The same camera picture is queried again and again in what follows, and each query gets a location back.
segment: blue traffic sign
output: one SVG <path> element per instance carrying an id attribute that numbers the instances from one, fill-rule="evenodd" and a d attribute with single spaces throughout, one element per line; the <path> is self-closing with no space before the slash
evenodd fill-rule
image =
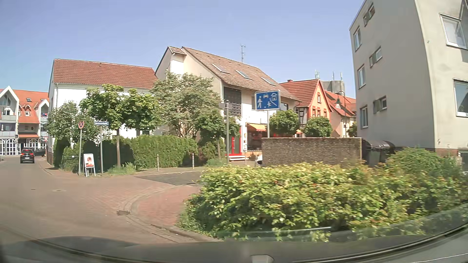
<path id="1" fill-rule="evenodd" d="M 94 125 L 97 125 L 97 126 L 109 126 L 109 122 L 94 122 Z"/>
<path id="2" fill-rule="evenodd" d="M 280 105 L 279 90 L 255 92 L 256 110 L 279 110 Z"/>

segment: curb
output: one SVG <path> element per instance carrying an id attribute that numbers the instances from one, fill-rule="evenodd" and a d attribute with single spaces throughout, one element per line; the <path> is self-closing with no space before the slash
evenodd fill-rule
<path id="1" fill-rule="evenodd" d="M 143 199 L 145 199 L 145 198 L 147 198 L 147 197 L 149 197 L 149 196 L 151 196 L 153 194 L 159 194 L 159 193 L 164 192 L 167 189 L 172 189 L 172 188 L 175 188 L 175 187 L 180 187 L 180 186 L 173 186 L 173 187 L 161 190 L 161 191 L 156 191 L 156 192 L 154 192 L 152 194 L 145 194 L 145 195 L 140 196 L 139 198 L 134 198 L 134 201 L 130 204 L 130 207 L 129 207 L 128 211 L 130 211 L 130 213 L 138 221 L 140 221 L 141 223 L 144 223 L 146 225 L 153 226 L 153 227 L 156 227 L 156 228 L 159 228 L 159 229 L 162 229 L 162 230 L 166 230 L 166 231 L 169 231 L 169 232 L 171 232 L 173 234 L 177 234 L 177 235 L 180 235 L 180 236 L 183 236 L 183 237 L 191 238 L 191 239 L 196 240 L 198 242 L 220 242 L 221 240 L 219 240 L 219 239 L 215 239 L 215 238 L 205 236 L 205 235 L 195 233 L 195 232 L 185 231 L 185 230 L 182 230 L 182 229 L 180 229 L 180 228 L 178 228 L 176 226 L 166 226 L 166 225 L 163 225 L 163 224 L 148 223 L 144 219 L 141 219 L 138 216 L 138 209 L 137 208 L 138 208 L 139 203 Z"/>

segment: apartment building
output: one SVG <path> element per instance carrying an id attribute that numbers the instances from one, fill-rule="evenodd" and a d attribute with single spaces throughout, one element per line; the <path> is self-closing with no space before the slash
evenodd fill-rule
<path id="1" fill-rule="evenodd" d="M 8 86 L 0 90 L 0 110 L 0 155 L 17 155 L 25 147 L 46 147 L 47 92 Z"/>
<path id="2" fill-rule="evenodd" d="M 465 0 L 366 0 L 350 27 L 358 136 L 468 163 Z"/>

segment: skylight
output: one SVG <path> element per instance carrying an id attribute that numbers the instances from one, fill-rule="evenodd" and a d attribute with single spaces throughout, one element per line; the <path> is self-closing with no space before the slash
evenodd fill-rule
<path id="1" fill-rule="evenodd" d="M 272 86 L 276 86 L 275 83 L 271 82 L 271 80 L 266 79 L 266 78 L 264 78 L 264 77 L 261 77 L 261 78 L 262 78 L 266 83 L 268 83 L 268 84 L 270 84 L 270 85 L 272 85 Z"/>
<path id="2" fill-rule="evenodd" d="M 240 70 L 236 70 L 242 77 L 248 79 L 248 80 L 251 80 L 251 78 L 249 78 L 249 76 L 247 76 L 247 74 L 245 74 L 244 72 L 240 71 Z"/>
<path id="3" fill-rule="evenodd" d="M 213 64 L 212 65 L 217 68 L 219 71 L 221 71 L 222 73 L 229 73 L 226 71 L 226 69 L 224 69 L 223 67 L 221 67 L 220 65 L 216 65 L 216 64 Z"/>

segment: orange house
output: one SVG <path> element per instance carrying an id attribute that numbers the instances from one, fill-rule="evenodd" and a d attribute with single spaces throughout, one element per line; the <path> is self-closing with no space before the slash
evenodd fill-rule
<path id="1" fill-rule="evenodd" d="M 323 116 L 330 119 L 330 113 L 333 110 L 327 101 L 320 79 L 288 80 L 288 82 L 280 83 L 280 85 L 301 100 L 294 107 L 299 115 L 301 126 L 304 126 L 311 117 Z"/>

